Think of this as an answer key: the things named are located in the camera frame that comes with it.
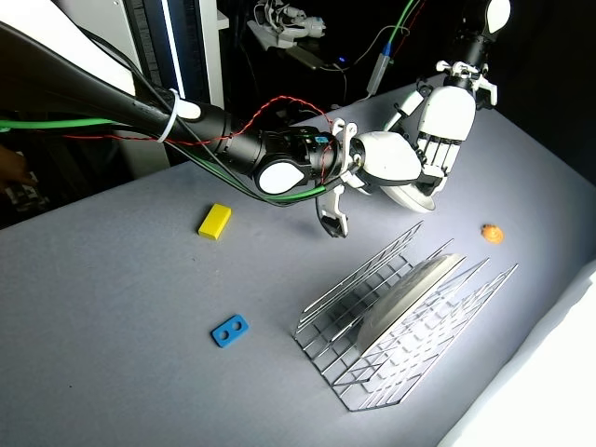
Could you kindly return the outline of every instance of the blue block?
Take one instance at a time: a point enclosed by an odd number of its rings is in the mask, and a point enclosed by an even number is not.
[[[234,315],[211,331],[211,337],[219,347],[226,347],[248,329],[249,323],[241,315]]]

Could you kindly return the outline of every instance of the table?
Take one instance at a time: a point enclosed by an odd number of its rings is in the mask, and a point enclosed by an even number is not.
[[[332,116],[379,129],[406,92]],[[196,235],[213,202],[234,210],[218,242]],[[596,252],[596,188],[496,111],[436,212],[356,191],[341,207],[350,235],[331,239],[312,203],[275,209],[186,163],[0,232],[0,445],[435,445]],[[486,278],[520,267],[405,402],[348,413],[291,331],[423,218],[411,257],[453,237],[490,256]],[[236,313],[251,328],[221,349],[210,330]]]

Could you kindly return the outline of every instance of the metal frame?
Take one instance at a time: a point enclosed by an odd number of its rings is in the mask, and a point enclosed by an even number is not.
[[[517,268],[513,265],[472,293],[459,293],[489,259],[473,265],[441,285],[363,356],[356,344],[359,326],[367,311],[412,270],[414,264],[403,253],[421,225],[318,298],[299,319],[294,340],[349,411],[402,402]]]

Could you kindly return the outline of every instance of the orange object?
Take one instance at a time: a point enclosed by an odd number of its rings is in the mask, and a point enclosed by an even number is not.
[[[482,235],[486,240],[494,244],[500,244],[505,238],[503,230],[496,225],[483,225]]]

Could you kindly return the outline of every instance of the white light strip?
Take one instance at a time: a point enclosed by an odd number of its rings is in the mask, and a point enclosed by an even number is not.
[[[174,62],[174,73],[176,74],[176,83],[178,84],[178,92],[181,98],[186,98],[184,93],[183,76],[180,72],[180,64],[178,63],[178,51],[176,50],[176,41],[174,40],[174,32],[171,27],[171,18],[169,17],[168,0],[161,0],[161,6],[164,9],[164,19],[166,20],[166,32],[168,33],[169,52]]]

